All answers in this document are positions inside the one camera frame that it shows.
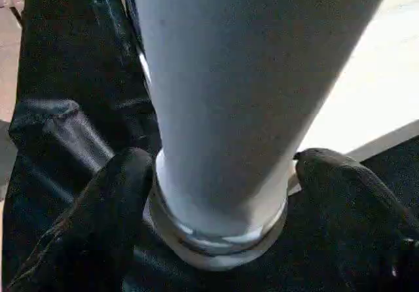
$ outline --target white pole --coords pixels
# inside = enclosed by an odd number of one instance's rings
[[[291,159],[379,1],[136,0],[160,232],[221,255],[283,225]]]

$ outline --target black fabric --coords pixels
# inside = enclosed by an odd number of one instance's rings
[[[26,0],[22,18],[10,127],[19,154],[3,218],[3,285],[115,153],[136,146],[155,156],[160,148],[133,31],[119,0]],[[416,214],[418,152],[419,141],[413,139],[366,162]],[[381,170],[400,159],[394,171]],[[136,241],[124,290],[349,290],[310,206],[306,191],[292,196],[273,247],[256,261],[222,273],[186,265],[138,221],[145,231]]]

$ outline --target concrete floor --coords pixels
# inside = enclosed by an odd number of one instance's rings
[[[419,135],[418,11],[419,0],[384,0],[301,149],[328,147],[363,159]],[[20,34],[12,13],[0,9],[0,188],[3,193],[16,156],[7,128],[16,101]]]

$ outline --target pole base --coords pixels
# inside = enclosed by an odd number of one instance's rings
[[[186,263],[209,271],[229,270],[253,261],[265,253],[282,232],[288,203],[285,198],[269,226],[270,230],[255,242],[254,232],[234,238],[208,238],[196,234],[166,212],[158,184],[152,188],[149,201],[153,225],[165,243]]]

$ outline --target white surface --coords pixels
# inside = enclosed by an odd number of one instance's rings
[[[419,0],[383,1],[299,150],[363,160],[419,135],[418,16]]]
[[[275,221],[270,229],[270,232],[263,237],[251,249],[247,249],[238,253],[228,255],[208,255],[201,254],[197,251],[189,249],[188,246],[183,245],[184,241],[179,240],[173,232],[173,224],[168,219],[166,213],[163,212],[160,201],[155,193],[155,188],[151,190],[149,197],[149,209],[153,220],[155,230],[158,232],[165,243],[179,256],[182,260],[196,268],[209,271],[222,271],[235,268],[237,266],[246,264],[263,255],[282,232],[287,215],[287,198],[283,208],[281,209],[280,218]]]

